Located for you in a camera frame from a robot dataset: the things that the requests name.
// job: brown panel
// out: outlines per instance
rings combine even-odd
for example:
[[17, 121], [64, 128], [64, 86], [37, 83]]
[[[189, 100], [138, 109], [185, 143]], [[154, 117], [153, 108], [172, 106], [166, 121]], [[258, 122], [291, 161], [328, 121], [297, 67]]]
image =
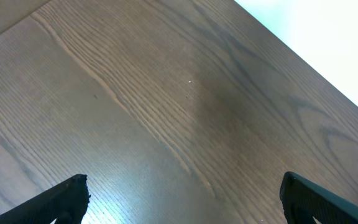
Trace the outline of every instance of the brown panel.
[[0, 0], [0, 33], [48, 0]]
[[358, 108], [234, 1], [53, 0], [9, 32], [0, 135], [41, 189], [88, 172], [95, 222], [282, 223], [287, 170], [358, 205]]

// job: black object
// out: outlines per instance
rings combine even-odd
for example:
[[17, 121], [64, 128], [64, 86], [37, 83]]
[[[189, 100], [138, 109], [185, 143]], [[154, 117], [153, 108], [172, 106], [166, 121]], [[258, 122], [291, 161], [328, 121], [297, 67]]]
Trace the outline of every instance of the black object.
[[288, 224], [358, 223], [358, 206], [294, 172], [285, 173], [280, 199]]
[[88, 208], [86, 175], [77, 174], [0, 215], [0, 224], [80, 224]]

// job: wooden surface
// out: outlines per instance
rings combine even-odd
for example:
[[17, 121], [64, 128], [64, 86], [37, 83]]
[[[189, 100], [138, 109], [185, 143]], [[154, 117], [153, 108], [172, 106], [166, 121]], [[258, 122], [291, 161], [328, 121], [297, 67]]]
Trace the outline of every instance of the wooden surface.
[[86, 223], [283, 223], [287, 170], [358, 205], [358, 108], [232, 0], [52, 0], [0, 35], [0, 214], [80, 172]]
[[0, 33], [28, 16], [48, 0], [0, 0]]

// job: white surface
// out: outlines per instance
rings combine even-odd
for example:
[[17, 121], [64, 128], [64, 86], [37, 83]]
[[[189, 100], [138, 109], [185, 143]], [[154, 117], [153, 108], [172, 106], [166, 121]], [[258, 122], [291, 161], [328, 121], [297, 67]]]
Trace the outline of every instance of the white surface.
[[358, 1], [236, 1], [358, 106]]

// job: bright white area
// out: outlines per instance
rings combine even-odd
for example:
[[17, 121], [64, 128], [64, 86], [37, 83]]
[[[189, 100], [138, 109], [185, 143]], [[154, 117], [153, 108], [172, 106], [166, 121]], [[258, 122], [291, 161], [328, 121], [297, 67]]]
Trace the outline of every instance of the bright white area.
[[358, 1], [236, 1], [358, 106]]

